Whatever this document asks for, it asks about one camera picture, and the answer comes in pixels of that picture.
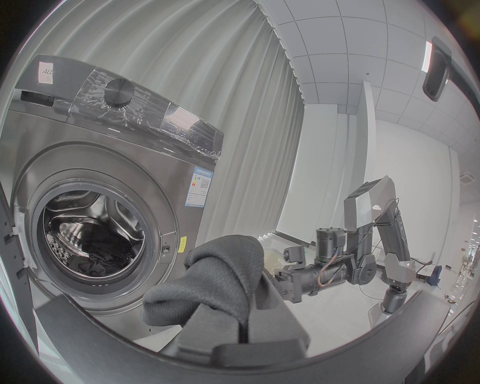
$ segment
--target gray cloth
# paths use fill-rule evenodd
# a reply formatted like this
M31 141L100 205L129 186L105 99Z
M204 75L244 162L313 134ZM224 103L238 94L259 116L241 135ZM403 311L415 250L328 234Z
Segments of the gray cloth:
M191 250L185 276L149 289L142 320L153 326L185 325L200 304L223 311L245 325L250 300L264 269L264 250L251 236L230 235Z

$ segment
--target sticker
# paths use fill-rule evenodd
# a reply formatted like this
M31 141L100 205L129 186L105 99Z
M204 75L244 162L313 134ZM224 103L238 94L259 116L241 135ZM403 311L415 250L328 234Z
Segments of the sticker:
M179 253L183 253L185 250L185 245L187 245L187 237L183 236L180 238Z
M205 206L205 200L207 199L208 189L212 181L213 172L203 168L195 167L193 171L192 181L190 181L190 188L188 189L187 201L185 206L187 207L200 207Z
M53 84L53 63L38 63L38 82Z

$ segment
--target ceiling air vent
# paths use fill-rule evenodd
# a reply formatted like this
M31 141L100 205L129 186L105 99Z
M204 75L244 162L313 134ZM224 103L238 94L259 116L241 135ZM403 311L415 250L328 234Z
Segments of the ceiling air vent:
M476 179L471 174L469 174L468 172L464 172L460 175L460 183L462 185L470 184L470 183L474 182L475 180Z

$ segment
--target washing machine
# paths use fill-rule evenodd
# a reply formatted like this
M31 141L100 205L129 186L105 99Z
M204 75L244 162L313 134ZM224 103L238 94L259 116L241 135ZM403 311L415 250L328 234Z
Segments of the washing machine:
M183 275L222 142L220 131L139 84L37 55L0 137L2 205L12 215L4 236L21 245L2 262L16 275L29 330L31 306L66 295L129 340L161 331L140 320L142 297Z

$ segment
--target energy label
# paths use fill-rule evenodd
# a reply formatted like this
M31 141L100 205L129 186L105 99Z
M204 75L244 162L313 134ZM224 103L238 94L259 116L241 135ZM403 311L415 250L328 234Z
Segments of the energy label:
M205 206L205 200L207 199L212 177L212 171L195 167L188 190L187 201L185 202L187 207L203 208Z

